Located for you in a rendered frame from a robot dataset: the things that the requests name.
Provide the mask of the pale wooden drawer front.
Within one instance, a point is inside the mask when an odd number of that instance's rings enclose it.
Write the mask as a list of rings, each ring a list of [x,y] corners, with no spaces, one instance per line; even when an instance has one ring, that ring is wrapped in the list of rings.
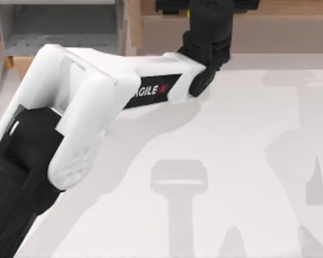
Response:
[[[15,69],[20,79],[23,79],[29,69],[34,56],[5,56],[5,67]]]

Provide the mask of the grey pierced drawer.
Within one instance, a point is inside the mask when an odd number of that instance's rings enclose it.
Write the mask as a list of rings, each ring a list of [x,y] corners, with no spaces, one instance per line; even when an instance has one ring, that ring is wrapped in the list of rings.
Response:
[[[4,54],[33,56],[44,44],[118,54],[123,0],[0,0]]]

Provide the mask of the wooden cupboard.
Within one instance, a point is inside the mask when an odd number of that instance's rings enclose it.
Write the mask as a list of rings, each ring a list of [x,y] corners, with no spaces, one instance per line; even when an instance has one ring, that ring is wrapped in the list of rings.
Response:
[[[167,16],[155,0],[125,0],[127,48],[160,54],[181,46],[186,11]],[[261,0],[255,11],[236,14],[234,54],[323,54],[323,0]]]

